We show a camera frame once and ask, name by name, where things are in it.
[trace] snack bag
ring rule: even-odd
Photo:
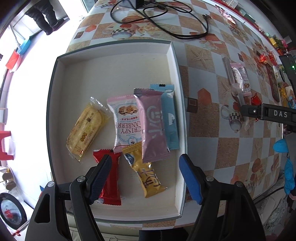
[[[106,107],[93,97],[90,98],[90,103],[83,110],[67,138],[66,146],[73,158],[81,160],[98,131],[110,116],[111,113]]]
[[[142,141],[142,128],[135,97],[126,95],[109,98],[107,104],[113,112],[116,129],[113,151],[121,152],[122,148]]]
[[[143,163],[159,161],[170,157],[162,120],[162,92],[150,89],[134,89],[133,93],[138,104],[143,129]]]
[[[103,155],[108,154],[112,158],[112,167],[105,182],[105,185],[102,189],[102,192],[97,200],[97,203],[104,203],[109,205],[121,205],[120,194],[117,187],[118,181],[118,160],[120,158],[121,153],[114,153],[113,150],[94,150],[93,156],[97,163],[100,162]]]
[[[161,186],[150,162],[142,162],[142,143],[138,142],[122,149],[123,155],[131,168],[137,173],[145,198],[163,192],[167,187]]]
[[[234,79],[237,83],[239,83],[239,88],[242,90],[243,96],[252,95],[249,78],[244,65],[238,63],[230,63],[230,66],[234,75]]]
[[[161,109],[163,112],[163,125],[165,128],[165,137],[169,149],[179,149],[179,135],[176,121],[174,104],[174,85],[151,84],[151,89],[161,91]]]

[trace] gold snack packet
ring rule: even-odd
[[[160,185],[151,162],[143,163],[142,142],[137,142],[122,149],[122,153],[131,168],[137,173],[144,190],[145,198],[161,193],[167,189],[167,187]]]
[[[83,110],[67,138],[66,146],[71,156],[80,161],[98,131],[109,118],[108,109],[91,97],[90,103]]]

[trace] blue gripper pad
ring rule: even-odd
[[[194,175],[192,168],[194,167],[191,160],[186,159],[187,155],[181,155],[179,158],[179,168],[188,187],[190,195],[198,204],[202,203],[203,197],[201,195],[200,183]]]
[[[93,204],[95,200],[100,196],[102,189],[105,185],[107,177],[112,167],[112,159],[111,156],[108,155],[106,161],[103,163],[100,171],[97,173],[94,181],[91,184],[89,202]]]

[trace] checkered tablecloth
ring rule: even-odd
[[[179,40],[155,27],[148,21],[117,24],[110,17],[116,1],[98,1],[74,34],[67,52],[93,44],[120,39],[164,39],[173,41],[179,64],[185,98],[198,99],[198,111],[187,112],[188,155],[193,163],[220,182],[242,181],[255,198],[278,178],[281,157],[272,146],[282,137],[282,125],[268,121],[249,119],[235,132],[223,111],[229,102],[229,84],[223,57],[243,63],[247,69],[252,95],[258,95],[263,103],[278,104],[272,97],[266,67],[256,55],[266,53],[261,39],[238,20],[230,24],[218,9],[199,0],[183,0],[202,20],[208,15],[209,34],[201,39]],[[148,11],[155,15],[160,9]],[[140,18],[129,8],[119,7],[114,16],[121,21]],[[203,32],[202,25],[188,14],[170,9],[155,19],[162,27],[179,34]],[[137,229],[164,229],[191,225],[199,212],[195,201],[185,203],[184,212],[177,220],[149,224],[103,224]],[[221,202],[220,213],[225,203]]]

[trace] purple snack packet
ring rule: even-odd
[[[161,95],[163,92],[150,89],[134,89],[133,94],[137,101],[143,130],[143,163],[159,161],[170,157],[161,111]]]

